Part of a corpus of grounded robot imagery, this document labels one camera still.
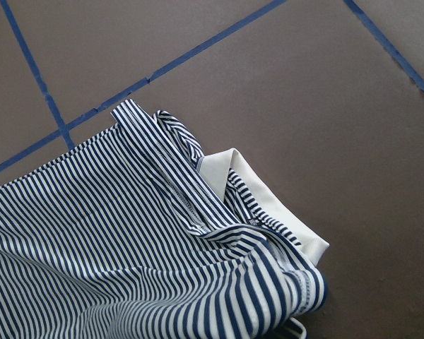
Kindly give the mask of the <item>brown paper table cover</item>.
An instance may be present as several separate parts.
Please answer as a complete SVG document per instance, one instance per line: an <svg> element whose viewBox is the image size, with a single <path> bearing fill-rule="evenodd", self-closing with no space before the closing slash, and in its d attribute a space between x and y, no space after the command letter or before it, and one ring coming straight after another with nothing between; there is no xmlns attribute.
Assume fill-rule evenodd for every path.
<svg viewBox="0 0 424 339"><path fill-rule="evenodd" d="M0 1L0 185L124 95L329 242L310 338L424 338L424 1Z"/></svg>

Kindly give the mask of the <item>striped polo shirt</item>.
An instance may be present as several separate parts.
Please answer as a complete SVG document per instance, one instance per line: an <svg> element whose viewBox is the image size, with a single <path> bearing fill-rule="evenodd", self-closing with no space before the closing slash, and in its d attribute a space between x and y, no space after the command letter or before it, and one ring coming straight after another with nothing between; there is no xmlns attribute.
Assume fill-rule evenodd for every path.
<svg viewBox="0 0 424 339"><path fill-rule="evenodd" d="M0 186L0 338L305 338L327 243L235 150L132 100Z"/></svg>

